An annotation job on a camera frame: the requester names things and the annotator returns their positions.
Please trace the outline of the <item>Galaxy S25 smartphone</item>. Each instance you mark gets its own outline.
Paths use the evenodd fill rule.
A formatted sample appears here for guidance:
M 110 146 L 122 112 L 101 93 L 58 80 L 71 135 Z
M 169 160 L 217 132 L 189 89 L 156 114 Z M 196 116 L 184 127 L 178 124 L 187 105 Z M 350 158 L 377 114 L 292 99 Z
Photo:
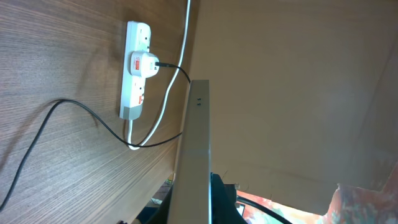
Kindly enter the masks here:
M 210 161 L 210 83 L 192 80 L 168 223 L 211 223 Z

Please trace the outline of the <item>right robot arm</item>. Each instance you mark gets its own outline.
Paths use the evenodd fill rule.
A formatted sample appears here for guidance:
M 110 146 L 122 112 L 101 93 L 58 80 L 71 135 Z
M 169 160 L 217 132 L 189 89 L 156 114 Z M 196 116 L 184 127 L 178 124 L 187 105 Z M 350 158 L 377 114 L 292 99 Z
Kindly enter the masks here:
M 174 186 L 169 184 L 168 190 L 160 203 L 156 198 L 150 200 L 134 219 L 134 223 L 167 223 L 170 201 Z M 258 213 L 264 223 L 290 223 L 281 212 L 275 212 L 260 203 L 238 195 L 233 184 L 224 184 L 218 174 L 211 174 L 211 222 L 212 223 L 253 223 L 249 213 Z

